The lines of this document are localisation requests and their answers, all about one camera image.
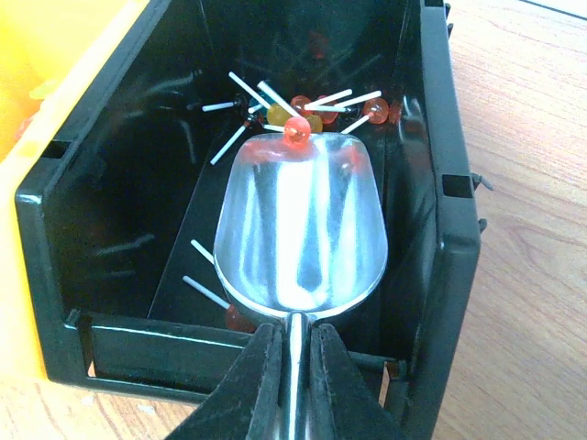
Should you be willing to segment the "yellow plastic bin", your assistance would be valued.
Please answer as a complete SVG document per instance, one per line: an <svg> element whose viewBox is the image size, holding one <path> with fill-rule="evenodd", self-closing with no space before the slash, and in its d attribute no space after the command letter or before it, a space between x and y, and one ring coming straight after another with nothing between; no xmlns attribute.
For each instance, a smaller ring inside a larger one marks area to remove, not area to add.
<svg viewBox="0 0 587 440"><path fill-rule="evenodd" d="M1 4L1 375L46 380L17 223L17 186L146 8Z"/></svg>

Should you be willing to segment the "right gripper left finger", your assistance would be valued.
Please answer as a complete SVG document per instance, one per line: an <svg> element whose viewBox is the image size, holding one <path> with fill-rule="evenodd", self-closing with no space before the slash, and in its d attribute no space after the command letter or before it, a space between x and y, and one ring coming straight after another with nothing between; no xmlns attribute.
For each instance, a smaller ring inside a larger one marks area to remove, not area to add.
<svg viewBox="0 0 587 440"><path fill-rule="evenodd" d="M259 326L210 396L169 439L271 439L282 373L282 329Z"/></svg>

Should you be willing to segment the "red lollipop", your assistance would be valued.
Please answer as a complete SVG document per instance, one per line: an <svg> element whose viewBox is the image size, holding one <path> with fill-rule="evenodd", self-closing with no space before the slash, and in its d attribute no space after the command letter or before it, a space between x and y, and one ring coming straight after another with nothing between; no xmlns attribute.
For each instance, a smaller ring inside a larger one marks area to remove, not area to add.
<svg viewBox="0 0 587 440"><path fill-rule="evenodd" d="M311 134L308 120L275 92L267 82L261 81L257 87L273 100L266 114L269 125L283 129L283 140L292 149L303 149Z"/></svg>

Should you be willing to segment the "metal scoop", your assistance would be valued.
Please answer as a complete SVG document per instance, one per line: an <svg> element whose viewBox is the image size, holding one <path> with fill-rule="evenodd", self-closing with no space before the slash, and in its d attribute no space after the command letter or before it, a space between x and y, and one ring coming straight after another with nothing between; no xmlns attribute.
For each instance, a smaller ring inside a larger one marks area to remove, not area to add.
<svg viewBox="0 0 587 440"><path fill-rule="evenodd" d="M213 246L217 277L251 321L285 330L282 439L305 436L310 332L363 303L388 240L371 160L348 134L247 140L229 173Z"/></svg>

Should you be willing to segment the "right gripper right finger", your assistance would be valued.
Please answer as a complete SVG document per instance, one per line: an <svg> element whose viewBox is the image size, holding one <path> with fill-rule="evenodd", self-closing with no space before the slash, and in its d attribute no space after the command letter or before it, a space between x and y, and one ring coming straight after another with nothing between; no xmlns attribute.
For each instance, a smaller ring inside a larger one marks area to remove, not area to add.
<svg viewBox="0 0 587 440"><path fill-rule="evenodd" d="M309 358L312 439L402 439L404 433L368 390L337 330L312 329Z"/></svg>

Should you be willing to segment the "black plastic bin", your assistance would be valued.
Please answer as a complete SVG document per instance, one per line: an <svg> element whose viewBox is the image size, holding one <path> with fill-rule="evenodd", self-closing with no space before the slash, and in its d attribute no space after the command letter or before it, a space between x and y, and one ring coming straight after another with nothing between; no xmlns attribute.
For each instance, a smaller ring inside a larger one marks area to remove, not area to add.
<svg viewBox="0 0 587 440"><path fill-rule="evenodd" d="M197 402L257 328L217 277L229 173L278 133L368 150L388 240L376 289L330 324L402 439L433 434L480 227L442 1L151 1L17 187L51 380Z"/></svg>

